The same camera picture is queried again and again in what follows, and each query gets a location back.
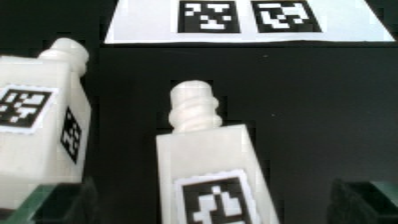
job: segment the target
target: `black background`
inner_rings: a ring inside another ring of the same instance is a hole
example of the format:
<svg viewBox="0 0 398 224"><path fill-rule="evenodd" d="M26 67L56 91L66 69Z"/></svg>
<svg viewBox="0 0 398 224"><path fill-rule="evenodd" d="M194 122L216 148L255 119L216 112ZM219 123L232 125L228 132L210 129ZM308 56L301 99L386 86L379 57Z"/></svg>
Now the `black background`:
<svg viewBox="0 0 398 224"><path fill-rule="evenodd" d="M398 183L398 45L292 42L106 46L113 0L0 0L0 53L36 57L59 37L91 53L86 175L104 223L161 223L155 136L170 91L214 85L225 123L246 123L281 223L326 223L331 182ZM398 2L372 0L398 34Z"/></svg>

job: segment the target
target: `white block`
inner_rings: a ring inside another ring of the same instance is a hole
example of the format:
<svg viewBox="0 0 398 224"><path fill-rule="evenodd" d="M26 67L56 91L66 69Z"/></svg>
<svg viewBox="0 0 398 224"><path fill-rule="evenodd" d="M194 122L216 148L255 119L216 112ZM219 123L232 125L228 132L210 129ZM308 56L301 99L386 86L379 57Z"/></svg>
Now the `white block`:
<svg viewBox="0 0 398 224"><path fill-rule="evenodd" d="M18 208L40 184L82 180L88 57L77 42L59 39L40 59L0 58L0 208Z"/></svg>
<svg viewBox="0 0 398 224"><path fill-rule="evenodd" d="M253 194L253 201L249 199L253 223L278 224L246 126L237 125L182 134L161 135L157 146L164 224L189 223L182 209L182 197L178 197L178 187L182 186L177 185L178 181L193 179L193 177L198 180L209 180L209 178L217 180L226 178L237 170L244 170L248 176Z"/></svg>

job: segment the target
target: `marker sticker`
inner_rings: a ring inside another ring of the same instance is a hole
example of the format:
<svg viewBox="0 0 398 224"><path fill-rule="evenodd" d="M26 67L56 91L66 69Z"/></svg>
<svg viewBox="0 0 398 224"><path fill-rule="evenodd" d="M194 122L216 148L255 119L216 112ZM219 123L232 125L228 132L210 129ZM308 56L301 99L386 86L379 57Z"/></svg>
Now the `marker sticker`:
<svg viewBox="0 0 398 224"><path fill-rule="evenodd" d="M66 152L70 154L72 160L77 163L81 140L82 140L82 128L81 128L79 121L74 116L70 107L66 108L65 128L61 133L63 133L61 144L66 148Z"/></svg>
<svg viewBox="0 0 398 224"><path fill-rule="evenodd" d="M0 91L0 132L34 133L58 92L58 88L6 86Z"/></svg>
<svg viewBox="0 0 398 224"><path fill-rule="evenodd" d="M260 224L244 170L175 182L180 224Z"/></svg>

